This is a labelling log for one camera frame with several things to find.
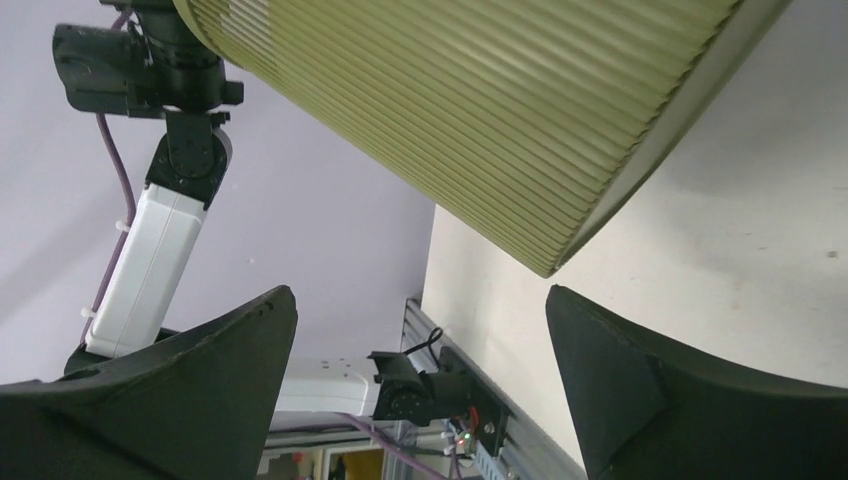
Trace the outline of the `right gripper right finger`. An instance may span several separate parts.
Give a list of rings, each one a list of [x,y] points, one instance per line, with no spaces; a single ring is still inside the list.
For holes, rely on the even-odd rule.
[[[553,286],[545,304],[591,479],[843,479],[847,392],[752,369]]]

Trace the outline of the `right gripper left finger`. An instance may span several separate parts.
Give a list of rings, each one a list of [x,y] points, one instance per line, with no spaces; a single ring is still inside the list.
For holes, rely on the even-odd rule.
[[[295,336],[275,287],[52,382],[1,389],[5,479],[252,479]]]

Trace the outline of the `green plastic basket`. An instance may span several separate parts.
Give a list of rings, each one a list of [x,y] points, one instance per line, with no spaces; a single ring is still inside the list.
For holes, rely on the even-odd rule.
[[[254,74],[541,277],[688,133],[783,1],[179,1]]]

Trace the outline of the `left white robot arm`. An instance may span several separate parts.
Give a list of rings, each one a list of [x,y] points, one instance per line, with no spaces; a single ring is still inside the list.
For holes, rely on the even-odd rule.
[[[243,86],[189,29],[172,1],[119,1],[108,29],[59,25],[54,60],[69,103],[166,124],[82,345],[62,378],[66,410],[87,419],[141,413],[311,411],[375,417],[370,359],[292,361],[294,296],[279,286],[182,333],[163,321],[226,173],[222,131]]]

